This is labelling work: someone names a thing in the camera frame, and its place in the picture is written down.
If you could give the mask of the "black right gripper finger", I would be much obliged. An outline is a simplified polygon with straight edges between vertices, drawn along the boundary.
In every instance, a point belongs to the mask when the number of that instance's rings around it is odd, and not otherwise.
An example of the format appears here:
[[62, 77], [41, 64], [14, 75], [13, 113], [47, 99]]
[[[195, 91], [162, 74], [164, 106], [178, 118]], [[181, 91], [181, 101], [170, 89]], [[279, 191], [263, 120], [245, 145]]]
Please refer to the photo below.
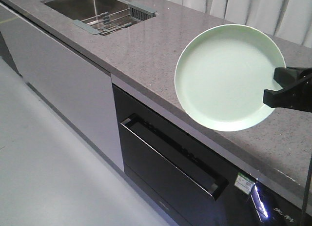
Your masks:
[[303, 79], [278, 91], [264, 90], [263, 103], [271, 108], [312, 111], [312, 80]]
[[273, 79], [282, 87], [297, 82], [312, 73], [311, 67], [277, 67]]

